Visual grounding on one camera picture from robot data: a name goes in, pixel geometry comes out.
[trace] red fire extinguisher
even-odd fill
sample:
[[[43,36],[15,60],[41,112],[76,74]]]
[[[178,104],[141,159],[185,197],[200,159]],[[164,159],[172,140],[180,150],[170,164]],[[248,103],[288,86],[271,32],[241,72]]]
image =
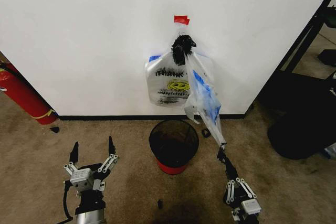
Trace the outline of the red fire extinguisher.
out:
[[[0,65],[0,90],[40,124],[49,124],[57,119],[54,111],[11,63]]]

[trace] smiley face logo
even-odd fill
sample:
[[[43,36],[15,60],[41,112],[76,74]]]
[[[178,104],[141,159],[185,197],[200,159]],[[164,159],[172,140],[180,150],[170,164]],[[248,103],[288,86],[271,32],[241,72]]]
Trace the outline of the smiley face logo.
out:
[[[189,89],[189,83],[182,80],[172,80],[168,83],[167,88],[177,91],[185,91]]]

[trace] white wall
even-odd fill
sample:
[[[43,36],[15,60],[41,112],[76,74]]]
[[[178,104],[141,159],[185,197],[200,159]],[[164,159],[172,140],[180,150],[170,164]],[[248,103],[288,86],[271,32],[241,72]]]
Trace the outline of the white wall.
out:
[[[0,0],[0,50],[60,115],[183,114],[149,103],[144,62],[188,15],[217,63],[221,113],[245,113],[322,0]]]

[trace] mesh trash can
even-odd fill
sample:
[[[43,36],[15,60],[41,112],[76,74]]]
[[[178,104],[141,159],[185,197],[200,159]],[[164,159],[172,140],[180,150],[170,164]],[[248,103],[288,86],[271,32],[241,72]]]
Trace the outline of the mesh trash can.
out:
[[[149,136],[149,144],[162,171],[179,174],[198,149],[195,129],[181,120],[166,120],[157,124]]]

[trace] red base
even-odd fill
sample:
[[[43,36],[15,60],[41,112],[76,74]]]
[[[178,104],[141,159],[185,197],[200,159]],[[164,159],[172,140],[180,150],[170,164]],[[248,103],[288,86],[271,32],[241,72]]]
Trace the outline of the red base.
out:
[[[54,113],[51,113],[50,115],[45,116],[43,118],[36,119],[36,121],[39,122],[40,124],[50,124],[56,120],[57,120],[57,116]]]
[[[161,164],[158,159],[156,159],[156,161],[157,161],[157,164],[159,165],[159,168],[162,171],[164,171],[167,174],[171,174],[171,175],[175,175],[175,174],[179,174],[179,173],[183,172],[187,168],[187,165],[188,165],[188,164],[186,164],[186,165],[181,166],[181,167],[173,168],[173,167],[168,167],[168,166],[165,166],[165,165]]]

